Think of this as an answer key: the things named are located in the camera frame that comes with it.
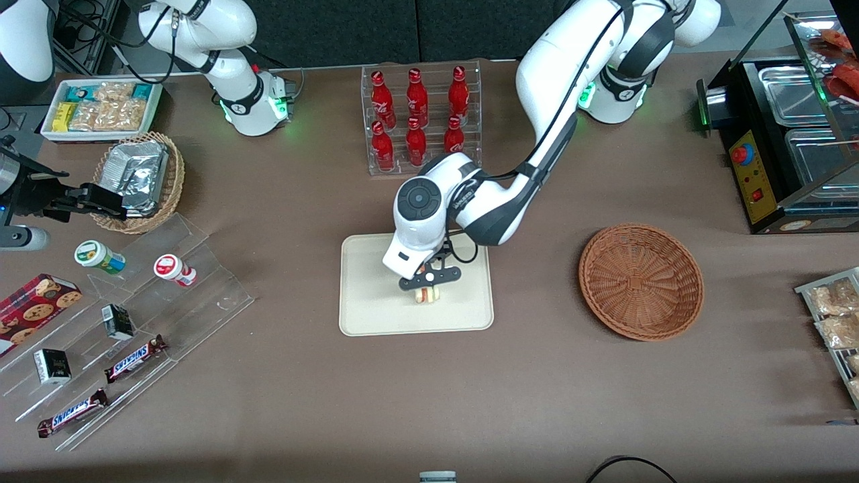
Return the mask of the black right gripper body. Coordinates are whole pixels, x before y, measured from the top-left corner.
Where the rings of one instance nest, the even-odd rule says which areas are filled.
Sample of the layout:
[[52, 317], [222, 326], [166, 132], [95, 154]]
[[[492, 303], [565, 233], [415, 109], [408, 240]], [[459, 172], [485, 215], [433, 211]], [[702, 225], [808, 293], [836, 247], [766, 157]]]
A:
[[58, 208], [56, 201], [64, 202], [70, 187], [60, 179], [68, 177], [65, 171], [55, 171], [21, 155], [13, 147], [12, 135], [2, 137], [1, 195], [4, 223], [12, 216], [46, 217], [61, 223], [70, 220], [70, 211]]

